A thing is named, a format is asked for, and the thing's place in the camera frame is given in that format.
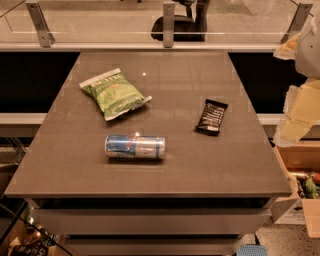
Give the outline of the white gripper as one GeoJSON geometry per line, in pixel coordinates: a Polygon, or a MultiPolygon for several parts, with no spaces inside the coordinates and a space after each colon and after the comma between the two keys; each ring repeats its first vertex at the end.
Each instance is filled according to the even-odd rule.
{"type": "MultiPolygon", "coordinates": [[[[295,59],[298,73],[320,79],[320,13],[304,26],[301,34],[292,36],[278,47],[273,56],[281,60],[295,59]]],[[[300,87],[291,85],[283,113],[273,142],[279,147],[290,147],[320,120],[320,81],[310,80],[300,87]]]]}

